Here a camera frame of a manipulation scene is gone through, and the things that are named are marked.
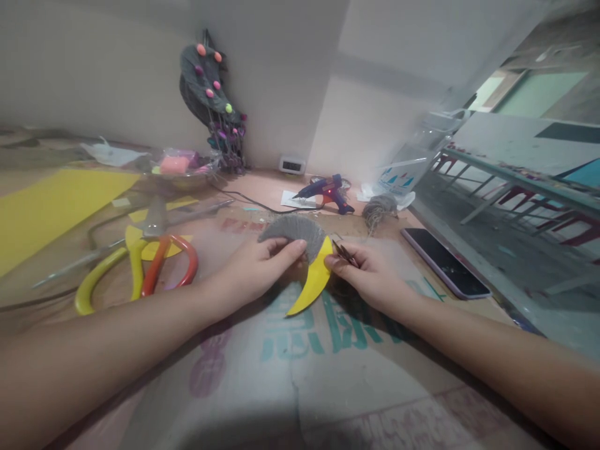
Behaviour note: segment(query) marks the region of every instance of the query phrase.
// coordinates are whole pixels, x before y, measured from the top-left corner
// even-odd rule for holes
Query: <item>scissors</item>
[[[168,227],[167,208],[165,200],[156,196],[150,202],[146,220],[142,226],[142,238],[136,241],[128,250],[126,247],[119,248],[110,254],[106,259],[101,261],[83,280],[77,294],[75,295],[75,308],[77,312],[86,316],[95,312],[91,304],[91,296],[94,287],[100,278],[106,274],[115,264],[129,253],[129,261],[131,263],[131,272],[133,276],[133,289],[131,293],[131,301],[137,300],[140,297],[147,297],[154,294],[156,281],[158,279],[161,267],[163,266],[164,255],[169,248],[171,242],[187,253],[189,258],[189,266],[186,274],[177,283],[176,288],[192,283],[194,276],[198,271],[198,254],[196,249],[176,234],[166,234]],[[152,260],[150,268],[144,277],[144,268],[142,266],[142,250],[151,242],[159,241],[159,247],[156,255]]]
[[[350,254],[350,252],[348,250],[346,250],[346,248],[342,244],[338,244],[333,239],[331,240],[331,242],[333,243],[333,246],[336,249],[337,255],[340,258],[345,259],[347,262],[349,262],[350,264],[352,264],[355,268],[360,269],[360,267],[358,266],[358,263],[356,262],[354,256],[352,256]]]

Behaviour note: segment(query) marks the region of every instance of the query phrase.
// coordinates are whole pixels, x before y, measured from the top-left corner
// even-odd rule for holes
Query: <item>phone screen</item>
[[[429,231],[423,228],[405,228],[422,250],[465,296],[490,294],[489,289],[452,255]]]

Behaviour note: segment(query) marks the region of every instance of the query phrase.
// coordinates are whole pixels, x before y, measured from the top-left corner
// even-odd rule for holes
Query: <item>yellow paper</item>
[[[63,169],[0,197],[0,276],[127,191],[137,174]]]
[[[294,306],[287,312],[287,316],[293,316],[304,311],[321,295],[331,276],[331,271],[325,266],[325,257],[332,253],[331,239],[329,236],[325,236],[317,258],[308,266],[308,277],[302,292],[300,292]]]
[[[190,196],[185,196],[182,197],[180,199],[177,199],[175,201],[172,201],[170,203],[167,203],[167,211],[170,211],[172,209],[176,209],[176,208],[181,208],[182,206],[188,205],[188,204],[192,204],[192,203],[196,203],[198,200],[196,200],[193,197]],[[146,216],[148,215],[148,210],[147,209],[141,209],[139,211],[134,211],[129,215],[129,218],[134,222],[134,223],[138,223],[141,221],[145,221],[146,220]]]
[[[143,231],[137,227],[132,225],[128,225],[125,229],[125,244],[128,249],[131,249],[131,246],[135,244],[138,240],[142,238]],[[182,236],[187,242],[191,242],[193,236]],[[158,251],[158,241],[149,242],[148,245],[142,250],[142,260],[143,261],[152,261],[154,259],[154,255]],[[180,253],[181,250],[175,244],[171,243],[169,245],[169,249],[165,253],[165,258],[169,258],[171,256]]]

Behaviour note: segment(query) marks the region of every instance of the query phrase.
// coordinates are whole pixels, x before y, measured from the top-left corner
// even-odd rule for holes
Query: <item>yellow scissors handle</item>
[[[143,239],[136,241],[129,250],[129,260],[131,262],[131,273],[133,276],[133,290],[131,301],[139,299],[142,292],[142,283],[144,282],[144,269],[142,267],[142,250],[148,243]],[[126,254],[127,248],[122,247],[112,252],[108,257],[102,260],[79,285],[75,294],[75,308],[81,316],[87,316],[95,312],[92,307],[92,292],[98,281],[113,268]]]

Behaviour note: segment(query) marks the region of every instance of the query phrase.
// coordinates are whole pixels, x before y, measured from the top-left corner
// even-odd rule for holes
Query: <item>forearm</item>
[[[16,336],[0,350],[3,448],[40,448],[228,315],[214,280]]]
[[[422,296],[388,314],[569,446],[598,447],[600,372],[575,352]]]

